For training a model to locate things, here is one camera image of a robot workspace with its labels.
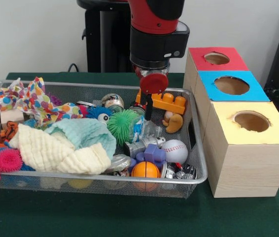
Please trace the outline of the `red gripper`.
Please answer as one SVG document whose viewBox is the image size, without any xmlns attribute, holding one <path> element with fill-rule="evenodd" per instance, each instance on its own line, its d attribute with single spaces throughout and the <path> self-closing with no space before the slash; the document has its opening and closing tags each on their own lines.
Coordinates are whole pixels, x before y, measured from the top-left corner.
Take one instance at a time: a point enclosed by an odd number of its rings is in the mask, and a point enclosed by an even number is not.
<svg viewBox="0 0 279 237">
<path fill-rule="evenodd" d="M 151 120 L 153 100 L 152 94 L 159 94 L 165 91 L 169 85 L 168 69 L 143 70 L 139 69 L 139 85 L 142 93 L 146 95 L 145 119 Z"/>
</svg>

